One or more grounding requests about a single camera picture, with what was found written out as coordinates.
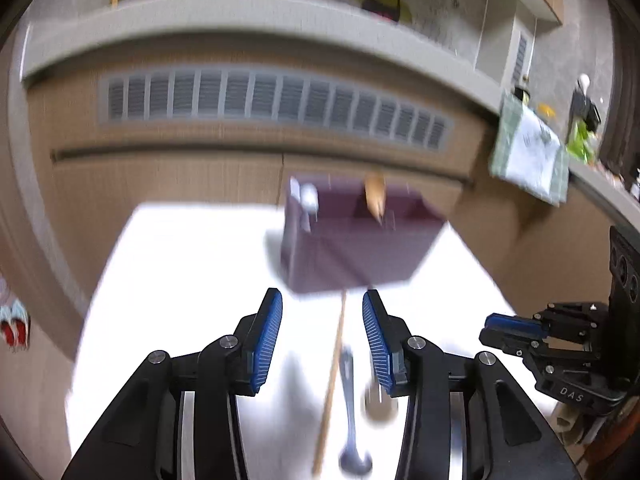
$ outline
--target floor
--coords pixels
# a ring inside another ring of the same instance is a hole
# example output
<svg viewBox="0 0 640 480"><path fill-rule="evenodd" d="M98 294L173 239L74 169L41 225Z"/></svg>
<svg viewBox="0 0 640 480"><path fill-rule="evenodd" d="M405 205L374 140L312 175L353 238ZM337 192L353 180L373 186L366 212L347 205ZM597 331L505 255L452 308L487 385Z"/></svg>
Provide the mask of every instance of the floor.
<svg viewBox="0 0 640 480"><path fill-rule="evenodd" d="M28 351L0 344L0 413L43 480L59 480L71 459L65 397L72 373L73 363L35 322Z"/></svg>

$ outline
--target metal screw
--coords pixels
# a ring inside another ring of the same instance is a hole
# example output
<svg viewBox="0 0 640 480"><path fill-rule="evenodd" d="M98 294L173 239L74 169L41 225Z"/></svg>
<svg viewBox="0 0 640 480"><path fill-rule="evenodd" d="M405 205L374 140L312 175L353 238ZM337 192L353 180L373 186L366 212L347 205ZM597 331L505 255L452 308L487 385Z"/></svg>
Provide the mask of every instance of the metal screw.
<svg viewBox="0 0 640 480"><path fill-rule="evenodd" d="M491 352L480 352L478 359L483 365L492 366L495 364L495 355Z"/></svg>
<svg viewBox="0 0 640 480"><path fill-rule="evenodd" d="M165 357L166 357L166 353L164 351L154 350L146 358L149 360L151 364L157 365L158 363L161 363L162 361L164 361Z"/></svg>
<svg viewBox="0 0 640 480"><path fill-rule="evenodd" d="M419 335L412 335L409 339L406 340L406 343L415 350L420 350L421 348L427 346L427 342Z"/></svg>
<svg viewBox="0 0 640 480"><path fill-rule="evenodd" d="M238 344L238 338L234 335L225 335L220 338L222 348L233 348Z"/></svg>

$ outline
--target wooden stick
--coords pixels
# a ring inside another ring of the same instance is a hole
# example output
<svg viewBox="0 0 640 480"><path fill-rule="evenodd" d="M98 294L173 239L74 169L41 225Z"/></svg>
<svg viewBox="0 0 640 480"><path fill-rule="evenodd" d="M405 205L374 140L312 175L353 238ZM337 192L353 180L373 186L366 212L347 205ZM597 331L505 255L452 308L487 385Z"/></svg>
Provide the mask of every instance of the wooden stick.
<svg viewBox="0 0 640 480"><path fill-rule="evenodd" d="M331 361L331 371L329 372L329 384L324 398L324 410L322 410L322 421L320 422L320 433L316 442L316 454L314 455L313 476L318 476L322 471L322 461L324 460L324 449L326 439L329 435L329 420L331 419L331 405L334 402L335 378L338 374L340 361L340 350L342 349L342 327L344 326L344 307L347 304L347 291L342 292L342 309L338 320L338 330L335 334L334 357Z"/></svg>

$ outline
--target tan wall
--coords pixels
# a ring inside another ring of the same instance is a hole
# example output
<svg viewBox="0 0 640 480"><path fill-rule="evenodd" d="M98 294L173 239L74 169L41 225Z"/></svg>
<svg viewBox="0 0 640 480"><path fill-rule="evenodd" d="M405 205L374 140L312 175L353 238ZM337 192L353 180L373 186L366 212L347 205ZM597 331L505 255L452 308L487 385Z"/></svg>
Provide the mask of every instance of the tan wall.
<svg viewBox="0 0 640 480"><path fill-rule="evenodd" d="M450 222L487 272L494 277L537 209L550 206L520 188L489 176L495 134L482 143L471 176Z"/></svg>
<svg viewBox="0 0 640 480"><path fill-rule="evenodd" d="M14 37L0 52L0 271L67 358L76 354L82 319L58 283L31 227L8 135L7 91Z"/></svg>
<svg viewBox="0 0 640 480"><path fill-rule="evenodd" d="M522 316L556 301L608 302L611 220L573 185L567 203L540 211L495 274Z"/></svg>
<svg viewBox="0 0 640 480"><path fill-rule="evenodd" d="M197 41L163 40L159 46L147 41L105 49L61 66L28 91L38 182L60 246L85 293L94 291L133 209L148 200L276 205L283 171L363 176L383 168L389 178L422 190L444 213L452 211L462 184L428 173L447 173L464 180L488 127L487 120L455 94L382 61L341 50L317 50L306 44L294 48L287 42L287 52L298 54L285 58L279 54L282 41L261 41L257 48L246 38L206 38L210 36L197 37ZM276 64L343 78L440 110L455 120L455 128L445 149L434 153L326 130L248 121L169 120L115 126L98 122L97 86L103 74L192 62ZM207 149L201 153L172 151L185 142L204 142ZM151 143L160 146L155 154L59 162L51 156L60 150ZM219 151L230 147L234 148L231 152ZM291 152L308 156L292 156ZM315 153L322 158L315 158ZM329 160L332 157L351 160Z"/></svg>

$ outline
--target metal spoon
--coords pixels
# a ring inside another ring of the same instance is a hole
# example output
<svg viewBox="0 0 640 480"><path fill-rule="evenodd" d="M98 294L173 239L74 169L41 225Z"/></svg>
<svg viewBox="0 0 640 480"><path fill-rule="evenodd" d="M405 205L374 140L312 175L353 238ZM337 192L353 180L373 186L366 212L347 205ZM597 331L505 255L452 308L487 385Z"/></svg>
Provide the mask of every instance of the metal spoon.
<svg viewBox="0 0 640 480"><path fill-rule="evenodd" d="M371 455L367 452L364 459L360 458L356 447L356 420L353 407L353 354L348 348L343 348L340 353L340 377L344 390L344 401L347 404L347 418L349 421L349 433L347 444L340 454L340 469L352 476L364 476L373 468Z"/></svg>

